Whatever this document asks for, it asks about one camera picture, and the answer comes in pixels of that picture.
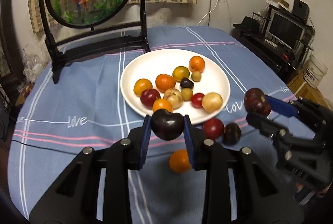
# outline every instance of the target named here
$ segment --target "table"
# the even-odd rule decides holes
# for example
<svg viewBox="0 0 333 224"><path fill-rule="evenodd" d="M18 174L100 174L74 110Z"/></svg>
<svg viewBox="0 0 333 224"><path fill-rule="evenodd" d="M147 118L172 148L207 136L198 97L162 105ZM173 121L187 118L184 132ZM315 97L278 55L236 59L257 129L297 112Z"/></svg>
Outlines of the table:
<svg viewBox="0 0 333 224"><path fill-rule="evenodd" d="M148 29L152 50L176 48L202 54L217 63L230 81L230 99L217 116L225 124L234 121L242 138L231 148L249 146L286 186L291 179L276 170L272 141L250 127L243 98L247 89L284 101L295 96L257 56L222 30L203 26L154 27ZM13 203L25 217L74 156L86 146L96 150L109 147L127 136L143 118L125 103L119 80L125 66L142 50L104 55L65 67L55 85L48 66L21 109L8 163L9 191ZM289 127L297 136L312 139L314 134L294 118L272 112L269 117ZM133 223L200 223L204 204L205 172L193 170L174 174L169 156L184 149L183 136L162 141L152 134L146 164L129 172L129 193ZM102 218L105 171L102 172L97 218ZM232 217L237 218L236 199L231 193Z"/></svg>

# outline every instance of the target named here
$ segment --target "white plate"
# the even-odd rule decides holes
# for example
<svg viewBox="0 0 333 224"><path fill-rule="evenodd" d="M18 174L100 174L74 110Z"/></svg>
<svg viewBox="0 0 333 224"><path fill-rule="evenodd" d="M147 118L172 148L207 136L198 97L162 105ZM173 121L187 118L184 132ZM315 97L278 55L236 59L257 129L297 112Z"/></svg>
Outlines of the white plate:
<svg viewBox="0 0 333 224"><path fill-rule="evenodd" d="M146 78L153 84L156 89L155 79L160 74L168 74L172 76L174 68L177 66L185 66L189 68L189 60L195 56L201 56L206 64L202 73L200 82L194 82L193 93L207 94L209 92L217 92L223 98L221 108L211 114L204 109L196 109L191 105L190 101L183 102L182 106L174 112L188 115L193 125L207 121L215 117L222 111L230 97L230 83L224 71L212 60L203 55L181 49L164 49L145 53L133 61L131 61L123 71L120 78L120 89L127 104L134 109L135 112L145 117L147 114L152 115L153 111L144 107L134 92L134 84L140 78ZM180 91L180 83L176 82L176 89Z"/></svg>

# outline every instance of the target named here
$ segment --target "white bucket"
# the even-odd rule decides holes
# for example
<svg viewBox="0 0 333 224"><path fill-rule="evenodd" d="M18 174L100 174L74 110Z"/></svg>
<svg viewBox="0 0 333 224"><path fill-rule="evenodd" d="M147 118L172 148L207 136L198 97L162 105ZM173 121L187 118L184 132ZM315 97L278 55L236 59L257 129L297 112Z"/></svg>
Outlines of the white bucket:
<svg viewBox="0 0 333 224"><path fill-rule="evenodd" d="M327 74L327 70L327 66L324 63L320 63L311 55L304 69L303 77L311 87L316 88Z"/></svg>

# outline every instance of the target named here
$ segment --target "plastic bag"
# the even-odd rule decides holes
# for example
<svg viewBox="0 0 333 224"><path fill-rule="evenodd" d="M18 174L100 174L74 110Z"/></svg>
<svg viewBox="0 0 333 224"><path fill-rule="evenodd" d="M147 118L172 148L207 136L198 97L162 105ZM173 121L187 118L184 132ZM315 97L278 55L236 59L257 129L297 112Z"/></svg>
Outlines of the plastic bag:
<svg viewBox="0 0 333 224"><path fill-rule="evenodd" d="M43 61L38 55L25 54L23 58L24 75L28 82L34 83L44 70Z"/></svg>

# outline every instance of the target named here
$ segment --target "pink stripe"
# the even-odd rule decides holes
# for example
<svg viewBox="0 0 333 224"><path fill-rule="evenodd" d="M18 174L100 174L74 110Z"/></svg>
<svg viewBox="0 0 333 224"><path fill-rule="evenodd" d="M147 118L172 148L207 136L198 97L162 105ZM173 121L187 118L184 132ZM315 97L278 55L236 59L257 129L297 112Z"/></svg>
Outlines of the pink stripe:
<svg viewBox="0 0 333 224"><path fill-rule="evenodd" d="M28 134L28 135L34 135L34 136L43 136L43 137L51 137L51 138L57 138L57 139L65 139L65 140L89 140L89 139L97 139L97 140L102 140L105 142L109 142L111 144L117 142L111 139L106 139L98 136L88 136L88 137L78 137L78 138L70 138L70 137L63 137L63 136L56 136L56 135L51 135L51 134L42 134L42 133L32 133L32 132L26 132L22 130L15 130L16 132L21 132L23 134Z"/></svg>
<svg viewBox="0 0 333 224"><path fill-rule="evenodd" d="M60 145L70 146L70 147L108 147L109 146L109 144L105 144L105 143L72 144L72 143L65 143L65 142L49 140L49 139L25 137L25 136L19 135L19 134L13 134L13 136L18 136L18 137L22 137L23 139L36 140L36 141L41 141L41 142L50 142L50 143L55 143L55 144L60 144Z"/></svg>
<svg viewBox="0 0 333 224"><path fill-rule="evenodd" d="M246 119L246 117L244 117L244 118L241 118L241 119L237 119L237 120L234 120L234 122L240 122L240 121L244 121Z"/></svg>
<svg viewBox="0 0 333 224"><path fill-rule="evenodd" d="M169 144L175 144L175 143L182 143L185 142L184 139L175 139L175 140L170 140L170 141L163 141L163 142L159 142L159 143L155 143L152 145L149 145L150 148L152 147L159 147L159 146L163 146L163 145L169 145Z"/></svg>
<svg viewBox="0 0 333 224"><path fill-rule="evenodd" d="M157 46L157 47L152 47L152 50L157 50L157 49L164 49L167 48L169 46L171 47L185 47L185 46L197 46L197 45L205 45L206 43L202 43L202 42L197 42L197 43L187 43L187 44L167 44L167 45L161 45L161 46ZM245 47L243 45L237 44L237 43L233 43L233 42L229 42L229 41L212 41L212 42L207 42L207 44L209 45L238 45L240 47Z"/></svg>
<svg viewBox="0 0 333 224"><path fill-rule="evenodd" d="M243 128L243 127L248 126L248 125L249 125L248 123L244 123L242 125L239 125L239 128Z"/></svg>
<svg viewBox="0 0 333 224"><path fill-rule="evenodd" d="M185 43L185 44L167 44L167 45L161 45L161 46L157 46L157 47L152 47L151 50L160 50L160 49L166 49L167 47L186 47L186 46L198 46L198 45L205 45L205 44L209 44L209 45L237 45L239 47L243 47L245 48L245 46L238 44L238 43L234 43L232 41L209 41L207 43L202 43L202 42L196 42L196 43ZM126 51L126 54L130 54L130 53L143 53L142 50L132 50L132 51ZM119 55L120 53L114 53L114 54L106 54L106 55Z"/></svg>
<svg viewBox="0 0 333 224"><path fill-rule="evenodd" d="M283 101L287 101L287 100L289 100L289 99L292 99L292 98L295 98L295 99L297 99L296 98L296 96L293 94L293 95L290 95L289 97L287 97L287 98L284 98L284 100Z"/></svg>

